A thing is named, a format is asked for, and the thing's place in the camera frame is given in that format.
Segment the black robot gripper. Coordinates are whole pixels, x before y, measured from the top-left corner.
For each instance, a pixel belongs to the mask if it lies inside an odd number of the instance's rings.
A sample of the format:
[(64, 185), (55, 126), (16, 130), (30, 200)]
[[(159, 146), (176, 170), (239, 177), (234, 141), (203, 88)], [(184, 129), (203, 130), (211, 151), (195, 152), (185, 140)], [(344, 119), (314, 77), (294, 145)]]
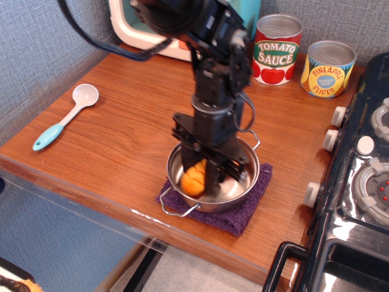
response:
[(239, 181), (248, 156), (238, 143), (243, 101), (227, 106), (209, 107), (195, 102), (194, 115), (173, 115), (173, 136), (180, 140), (183, 170), (186, 172), (202, 159), (205, 166), (205, 192), (216, 197), (227, 175)]

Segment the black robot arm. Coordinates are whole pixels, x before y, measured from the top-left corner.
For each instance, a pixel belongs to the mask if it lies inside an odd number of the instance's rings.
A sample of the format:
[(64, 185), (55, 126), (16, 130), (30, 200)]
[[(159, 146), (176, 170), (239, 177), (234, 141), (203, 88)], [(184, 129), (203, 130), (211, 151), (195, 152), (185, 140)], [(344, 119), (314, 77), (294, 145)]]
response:
[(207, 193), (228, 176), (240, 181), (249, 160), (236, 134), (252, 73), (242, 18), (225, 1), (132, 1), (131, 7), (151, 30), (191, 52), (194, 114), (175, 114), (173, 131), (182, 142), (184, 170), (205, 159)]

